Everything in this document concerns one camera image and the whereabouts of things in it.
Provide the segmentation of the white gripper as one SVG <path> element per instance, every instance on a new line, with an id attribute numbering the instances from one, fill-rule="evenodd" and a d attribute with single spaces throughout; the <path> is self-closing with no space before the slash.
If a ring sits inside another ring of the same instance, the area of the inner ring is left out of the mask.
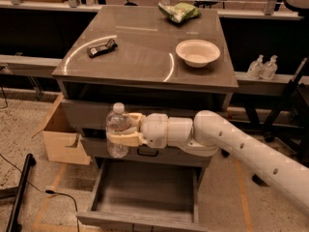
<path id="1" fill-rule="evenodd" d="M 111 143 L 128 147 L 137 147 L 143 144 L 150 148 L 165 148 L 167 146 L 168 116 L 166 114 L 153 113 L 145 118 L 142 113 L 129 113 L 129 118 L 132 127 L 139 128 L 142 124 L 142 133 L 137 131 L 120 134 L 108 132 L 106 137 Z"/>

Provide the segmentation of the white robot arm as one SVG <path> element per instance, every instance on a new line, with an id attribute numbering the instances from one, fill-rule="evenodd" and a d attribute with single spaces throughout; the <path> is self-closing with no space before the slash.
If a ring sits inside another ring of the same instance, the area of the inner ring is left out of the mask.
<path id="1" fill-rule="evenodd" d="M 202 110 L 194 118 L 180 118 L 116 109 L 107 115 L 106 138 L 120 151 L 142 145 L 153 149 L 176 147 L 190 155 L 205 157 L 218 148 L 223 149 L 309 215 L 309 168 L 212 111 Z"/>

